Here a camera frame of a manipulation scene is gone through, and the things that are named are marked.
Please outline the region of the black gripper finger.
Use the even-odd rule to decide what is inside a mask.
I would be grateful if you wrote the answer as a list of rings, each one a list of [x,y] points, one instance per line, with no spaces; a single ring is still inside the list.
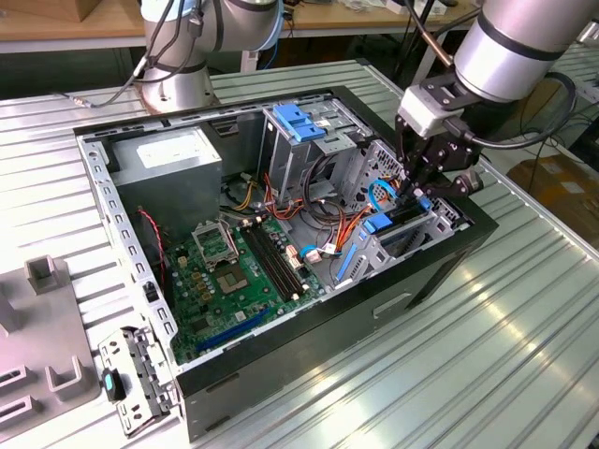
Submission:
[[[484,188],[480,175],[472,168],[450,180],[444,173],[435,173],[418,187],[429,198],[468,197]]]
[[[422,192],[416,186],[421,157],[421,137],[399,114],[395,117],[396,159],[402,164],[400,195],[420,199]]]

